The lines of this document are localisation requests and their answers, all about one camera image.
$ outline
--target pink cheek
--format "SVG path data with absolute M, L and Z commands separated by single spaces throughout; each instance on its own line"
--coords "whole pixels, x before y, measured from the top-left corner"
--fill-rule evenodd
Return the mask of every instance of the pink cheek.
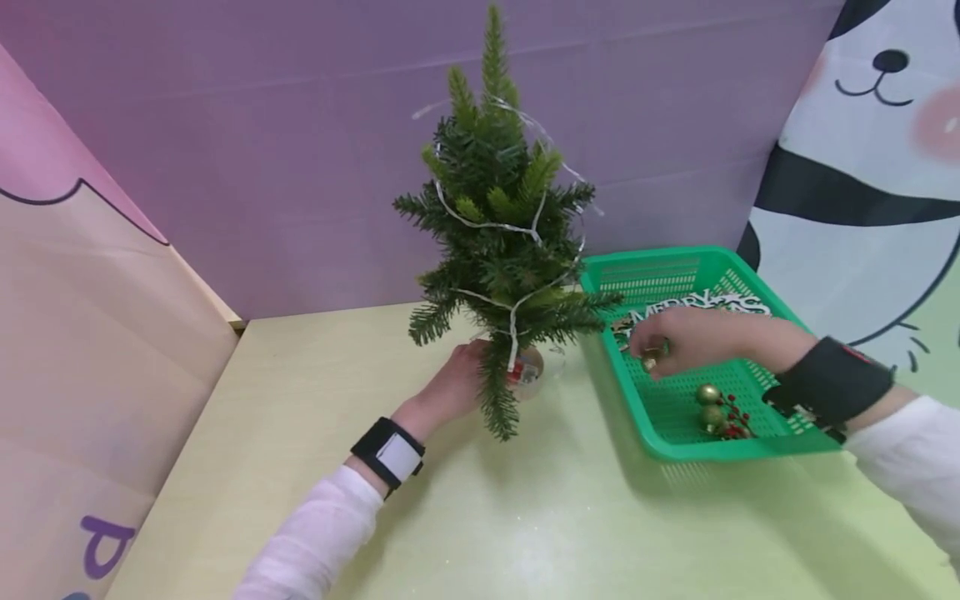
M 912 137 L 923 154 L 960 163 L 960 86 L 937 92 L 923 105 Z
M 810 69 L 810 75 L 806 78 L 806 83 L 804 83 L 804 87 L 800 90 L 801 98 L 817 85 L 817 82 L 820 81 L 821 76 L 824 74 L 825 66 L 827 66 L 827 58 L 821 54 L 817 57 L 817 61 L 813 63 L 813 68 Z

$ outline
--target wrist strap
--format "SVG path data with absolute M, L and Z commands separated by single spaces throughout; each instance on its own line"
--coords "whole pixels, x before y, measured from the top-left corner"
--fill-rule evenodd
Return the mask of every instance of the wrist strap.
M 764 401 L 785 417 L 798 412 L 843 442 L 845 423 L 876 404 L 894 386 L 893 373 L 833 338 L 817 342 Z
M 350 452 L 370 467 L 393 492 L 411 475 L 420 472 L 426 448 L 403 427 L 381 417 Z

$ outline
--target panda nose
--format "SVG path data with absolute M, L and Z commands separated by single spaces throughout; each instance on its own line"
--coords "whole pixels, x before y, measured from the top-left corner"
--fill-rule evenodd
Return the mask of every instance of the panda nose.
M 874 69 L 881 73 L 899 73 L 910 64 L 910 57 L 902 50 L 884 50 L 874 57 Z

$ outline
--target white sleeve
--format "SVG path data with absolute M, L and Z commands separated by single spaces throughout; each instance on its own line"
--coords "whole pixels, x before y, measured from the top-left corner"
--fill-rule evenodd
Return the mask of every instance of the white sleeve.
M 383 498 L 340 467 L 318 483 L 253 561 L 233 600 L 320 600 L 373 535 Z
M 852 434 L 845 448 L 948 554 L 960 578 L 960 411 L 923 396 Z

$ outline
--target left hand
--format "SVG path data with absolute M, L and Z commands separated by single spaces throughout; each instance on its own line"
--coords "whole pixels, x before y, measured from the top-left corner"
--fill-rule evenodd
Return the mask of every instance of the left hand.
M 453 349 L 446 363 L 416 396 L 400 405 L 392 419 L 423 443 L 446 423 L 480 406 L 480 360 L 486 340 Z

